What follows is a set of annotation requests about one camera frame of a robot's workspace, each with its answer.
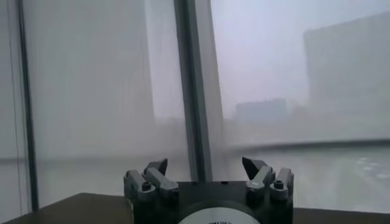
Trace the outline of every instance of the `round white label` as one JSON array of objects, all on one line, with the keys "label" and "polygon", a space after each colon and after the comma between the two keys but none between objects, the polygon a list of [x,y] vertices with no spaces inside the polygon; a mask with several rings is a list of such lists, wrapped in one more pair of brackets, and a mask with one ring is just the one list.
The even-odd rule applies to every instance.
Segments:
[{"label": "round white label", "polygon": [[207,208],[185,217],[179,224],[260,224],[252,216],[232,208]]}]

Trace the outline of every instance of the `glass window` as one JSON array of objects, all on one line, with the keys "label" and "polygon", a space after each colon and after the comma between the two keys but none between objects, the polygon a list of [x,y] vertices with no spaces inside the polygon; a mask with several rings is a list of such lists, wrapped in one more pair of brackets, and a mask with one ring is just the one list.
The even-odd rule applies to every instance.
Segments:
[{"label": "glass window", "polygon": [[28,212],[14,1],[0,1],[0,223]]},{"label": "glass window", "polygon": [[244,155],[292,168],[298,207],[389,212],[390,151],[324,147],[390,137],[389,10],[386,0],[212,0],[224,152],[214,177],[246,179]]},{"label": "glass window", "polygon": [[24,2],[40,206],[122,195],[168,158],[190,180],[173,0]]}]

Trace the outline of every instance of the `dark wooden tabletop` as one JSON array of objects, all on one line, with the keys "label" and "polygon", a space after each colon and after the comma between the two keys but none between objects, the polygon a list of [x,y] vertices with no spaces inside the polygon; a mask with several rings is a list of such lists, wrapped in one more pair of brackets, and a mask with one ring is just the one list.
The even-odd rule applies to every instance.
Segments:
[{"label": "dark wooden tabletop", "polygon": [[[124,197],[77,194],[6,224],[132,223]],[[390,224],[390,214],[296,208],[294,223]]]}]

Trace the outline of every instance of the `screw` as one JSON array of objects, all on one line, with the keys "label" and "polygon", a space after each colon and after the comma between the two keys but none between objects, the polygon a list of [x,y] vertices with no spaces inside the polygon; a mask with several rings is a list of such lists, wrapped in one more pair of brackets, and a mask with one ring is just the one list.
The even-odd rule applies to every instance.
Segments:
[{"label": "screw", "polygon": [[285,185],[283,184],[283,182],[282,182],[281,180],[275,180],[275,181],[274,181],[274,187],[275,187],[275,189],[277,189],[277,190],[282,190],[284,186],[285,186]]},{"label": "screw", "polygon": [[149,191],[152,188],[152,184],[150,182],[142,183],[142,191]]}]

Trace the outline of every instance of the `gray sky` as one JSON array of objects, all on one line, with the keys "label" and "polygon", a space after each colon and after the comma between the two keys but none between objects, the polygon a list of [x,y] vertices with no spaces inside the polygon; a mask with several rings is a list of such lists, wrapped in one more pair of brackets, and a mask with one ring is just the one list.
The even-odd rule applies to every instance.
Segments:
[{"label": "gray sky", "polygon": [[305,31],[390,9],[388,0],[212,0],[224,117],[235,105],[308,100]]}]

